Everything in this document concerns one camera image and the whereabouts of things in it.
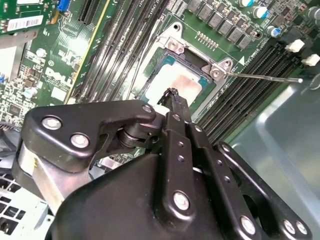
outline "ram slot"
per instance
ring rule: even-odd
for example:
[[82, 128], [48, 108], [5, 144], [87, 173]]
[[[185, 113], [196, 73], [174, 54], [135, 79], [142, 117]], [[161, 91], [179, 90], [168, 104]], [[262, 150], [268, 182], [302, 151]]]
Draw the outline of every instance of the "ram slot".
[[[277, 43], [267, 44], [246, 67], [244, 73], [288, 77], [297, 67], [292, 57], [285, 55]], [[257, 108], [283, 83], [236, 78], [216, 104], [199, 120], [212, 144], [224, 140], [244, 120], [253, 118]]]

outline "green circuit board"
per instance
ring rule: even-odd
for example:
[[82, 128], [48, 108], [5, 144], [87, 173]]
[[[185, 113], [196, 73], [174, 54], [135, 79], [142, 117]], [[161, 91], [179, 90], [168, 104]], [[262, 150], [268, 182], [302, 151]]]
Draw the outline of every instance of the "green circuit board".
[[[28, 110], [38, 106], [62, 105], [73, 89], [74, 80], [90, 44], [102, 37], [98, 26], [111, 18], [115, 4], [101, 1], [91, 24], [78, 21], [81, 1], [72, 1], [60, 12], [56, 24], [41, 29], [38, 37], [25, 45], [19, 76], [0, 84], [0, 120], [21, 127]], [[32, 98], [25, 97], [33, 88]]]
[[[201, 1], [200, 6], [193, 12], [188, 9], [191, 1], [168, 1], [160, 18], [160, 24], [155, 30], [155, 35], [160, 35], [172, 23], [180, 22], [183, 26], [182, 38], [188, 44], [215, 62], [226, 57], [232, 58], [234, 61], [232, 72], [241, 72], [254, 59], [270, 39], [266, 32], [270, 25], [276, 25], [283, 33], [295, 29], [299, 35], [306, 36], [311, 41], [317, 37], [317, 33], [314, 36], [316, 31], [314, 23], [307, 18], [309, 7], [318, 5], [316, 0], [258, 0], [253, 6], [245, 8], [240, 8], [236, 0], [211, 0]], [[132, 1], [126, 0], [123, 6], [128, 7], [129, 2]], [[50, 1], [49, 6], [54, 9], [55, 5], [51, 5], [51, 3], [53, 2]], [[221, 34], [217, 29], [212, 28], [209, 25], [209, 19], [202, 20], [199, 15], [206, 4], [212, 8], [211, 15], [219, 12], [224, 21], [228, 20], [232, 23], [232, 29], [239, 28], [241, 34], [250, 39], [249, 44], [242, 49], [238, 43], [228, 39], [226, 34]], [[219, 6], [221, 4], [224, 5], [224, 9], [220, 12]], [[29, 109], [37, 106], [66, 104], [73, 91], [81, 86], [86, 79], [95, 54], [99, 50], [104, 36], [108, 34], [108, 24], [114, 19], [118, 5], [119, 1], [116, 0], [99, 1], [92, 23], [86, 25], [78, 20], [83, 1], [70, 1], [68, 10], [58, 13], [56, 24], [48, 24], [41, 28], [38, 37], [25, 46], [19, 76], [16, 79], [0, 83], [0, 120], [21, 127], [24, 115]], [[252, 17], [252, 9], [258, 5], [268, 7], [267, 18], [255, 19]], [[9, 12], [8, 8], [8, 12], [5, 14], [13, 15], [11, 11], [13, 10]], [[231, 12], [234, 12], [235, 15], [229, 20], [228, 16]], [[297, 25], [295, 19], [298, 16], [302, 19]], [[237, 25], [236, 18], [244, 19], [244, 23]], [[156, 51], [143, 72], [146, 78], [150, 77], [164, 52], [164, 49]], [[118, 91], [116, 99], [121, 99], [130, 82], [131, 78], [128, 77]], [[24, 94], [29, 88], [36, 90], [31, 98], [25, 97], [26, 94]], [[206, 97], [203, 95], [197, 98], [197, 101], [201, 103]], [[211, 99], [206, 108], [209, 108], [213, 103], [214, 100]]]

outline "silver screw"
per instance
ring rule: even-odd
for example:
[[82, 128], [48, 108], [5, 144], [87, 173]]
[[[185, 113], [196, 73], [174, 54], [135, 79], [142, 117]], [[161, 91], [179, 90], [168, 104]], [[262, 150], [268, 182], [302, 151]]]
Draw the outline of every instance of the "silver screw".
[[147, 113], [151, 113], [151, 112], [152, 112], [151, 108], [150, 108], [148, 105], [143, 105], [142, 108], [143, 108], [143, 110], [145, 110]]
[[42, 125], [46, 129], [50, 129], [50, 130], [57, 130], [62, 126], [61, 122], [54, 117], [46, 117], [45, 119], [42, 120]]
[[301, 222], [296, 221], [296, 226], [298, 227], [298, 229], [300, 230], [301, 233], [303, 233], [304, 235], [308, 234], [307, 229], [305, 228], [305, 226]]
[[82, 134], [75, 134], [71, 137], [71, 143], [80, 149], [83, 149], [89, 145], [89, 139]]
[[226, 152], [230, 152], [229, 147], [227, 147], [227, 145], [222, 144], [222, 148], [223, 150], [225, 150]]
[[195, 130], [197, 130], [198, 132], [202, 132], [201, 127], [199, 127], [198, 125], [195, 125], [194, 127], [195, 127]]
[[248, 233], [248, 234], [255, 234], [256, 233], [256, 228], [255, 228], [255, 225], [252, 223], [252, 221], [247, 218], [246, 216], [242, 216], [240, 218], [241, 220], [241, 224], [244, 228], [244, 230]]
[[189, 200], [182, 192], [176, 191], [173, 195], [173, 201], [175, 205], [183, 211], [189, 208]]
[[180, 121], [180, 117], [177, 115], [177, 114], [173, 114], [172, 117], [177, 120], [177, 121]]
[[219, 71], [217, 71], [217, 70], [212, 71], [212, 76], [213, 76], [214, 78], [217, 78], [217, 77], [219, 77], [219, 76], [220, 76], [220, 72], [219, 72]]
[[284, 220], [283, 224], [285, 226], [285, 229], [287, 229], [289, 233], [291, 233], [292, 235], [296, 234], [296, 230], [294, 226], [292, 226], [291, 222], [289, 222], [288, 220]]

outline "black ram slot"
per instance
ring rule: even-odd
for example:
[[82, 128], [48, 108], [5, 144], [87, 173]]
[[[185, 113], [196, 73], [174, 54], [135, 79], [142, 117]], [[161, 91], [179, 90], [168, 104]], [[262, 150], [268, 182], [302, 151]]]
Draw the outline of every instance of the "black ram slot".
[[100, 0], [84, 0], [78, 16], [78, 21], [83, 22], [85, 25], [91, 24], [99, 3]]
[[[279, 44], [270, 41], [243, 73], [288, 77], [298, 66]], [[245, 120], [253, 119], [257, 108], [281, 85], [279, 82], [236, 78], [198, 124], [212, 144], [225, 140]]]

